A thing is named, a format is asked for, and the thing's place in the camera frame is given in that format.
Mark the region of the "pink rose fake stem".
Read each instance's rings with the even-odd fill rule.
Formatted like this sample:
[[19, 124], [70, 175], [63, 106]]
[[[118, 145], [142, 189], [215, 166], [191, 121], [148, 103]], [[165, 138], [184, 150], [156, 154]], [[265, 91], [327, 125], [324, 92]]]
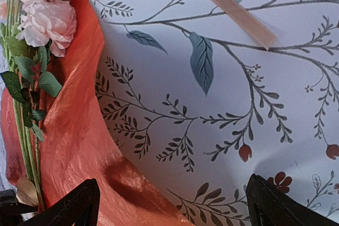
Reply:
[[41, 190], [39, 144], [44, 141], [40, 122], [46, 112], [40, 108], [40, 93], [56, 97], [61, 83], [47, 70], [52, 57], [64, 57], [76, 32], [76, 11], [69, 0], [20, 0], [22, 4], [19, 52], [14, 60], [19, 71], [4, 71], [1, 79], [14, 107], [16, 129], [27, 178], [37, 190], [39, 206], [44, 208]]

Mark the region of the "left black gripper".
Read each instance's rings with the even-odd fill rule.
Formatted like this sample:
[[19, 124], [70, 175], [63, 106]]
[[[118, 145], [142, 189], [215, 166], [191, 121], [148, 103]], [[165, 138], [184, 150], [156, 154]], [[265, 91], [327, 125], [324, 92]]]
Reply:
[[1, 226], [15, 226], [23, 222], [21, 214], [34, 212], [34, 206], [20, 203], [12, 189], [1, 191]]

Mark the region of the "orange wrapping paper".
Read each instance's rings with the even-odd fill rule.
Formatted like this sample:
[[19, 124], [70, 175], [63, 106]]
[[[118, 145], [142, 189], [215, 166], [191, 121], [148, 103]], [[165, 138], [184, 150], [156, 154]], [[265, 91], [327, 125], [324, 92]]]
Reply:
[[63, 88], [57, 97], [42, 93], [47, 116], [40, 145], [42, 192], [50, 207], [86, 179], [100, 189], [98, 225], [189, 225], [125, 158], [109, 134], [95, 96], [95, 75], [104, 36], [88, 0], [71, 0], [75, 37], [63, 58], [51, 62]]

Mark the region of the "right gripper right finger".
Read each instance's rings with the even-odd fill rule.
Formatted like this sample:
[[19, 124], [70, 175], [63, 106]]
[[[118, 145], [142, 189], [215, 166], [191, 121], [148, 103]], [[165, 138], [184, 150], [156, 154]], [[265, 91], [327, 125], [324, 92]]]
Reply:
[[253, 174], [246, 188], [252, 226], [338, 226], [338, 223], [306, 208]]

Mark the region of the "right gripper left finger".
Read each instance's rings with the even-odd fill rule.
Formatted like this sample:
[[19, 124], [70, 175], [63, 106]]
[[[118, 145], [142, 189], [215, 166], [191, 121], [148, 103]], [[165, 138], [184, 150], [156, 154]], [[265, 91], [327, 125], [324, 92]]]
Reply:
[[19, 225], [97, 225], [100, 189], [97, 180], [86, 179], [51, 207]]

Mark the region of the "tan raffia ribbon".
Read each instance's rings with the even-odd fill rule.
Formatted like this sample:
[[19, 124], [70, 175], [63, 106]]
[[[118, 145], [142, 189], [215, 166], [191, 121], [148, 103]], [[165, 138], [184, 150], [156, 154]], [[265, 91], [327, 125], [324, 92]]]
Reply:
[[235, 0], [211, 0], [236, 22], [253, 40], [265, 50], [275, 43], [276, 36], [250, 12]]

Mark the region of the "yellow wrapping paper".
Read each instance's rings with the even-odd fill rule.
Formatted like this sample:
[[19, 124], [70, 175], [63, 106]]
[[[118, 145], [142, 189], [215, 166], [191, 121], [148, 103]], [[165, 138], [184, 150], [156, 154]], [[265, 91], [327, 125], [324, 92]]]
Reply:
[[20, 203], [28, 206], [39, 206], [36, 187], [28, 178], [20, 177], [16, 188], [16, 198]]

